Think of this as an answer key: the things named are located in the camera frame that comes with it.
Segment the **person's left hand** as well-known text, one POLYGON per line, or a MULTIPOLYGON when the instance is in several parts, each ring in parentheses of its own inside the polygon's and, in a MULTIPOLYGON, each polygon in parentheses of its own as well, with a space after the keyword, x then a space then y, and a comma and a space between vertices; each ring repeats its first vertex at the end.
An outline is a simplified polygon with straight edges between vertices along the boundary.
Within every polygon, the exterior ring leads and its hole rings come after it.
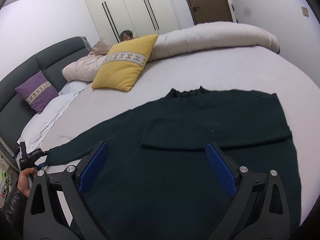
POLYGON ((17 182, 17 189, 23 193, 26 197, 29 197, 30 194, 30 187, 28 178, 30 175, 34 175, 36 172, 36 168, 26 168, 22 170, 19 174, 18 182, 17 182))

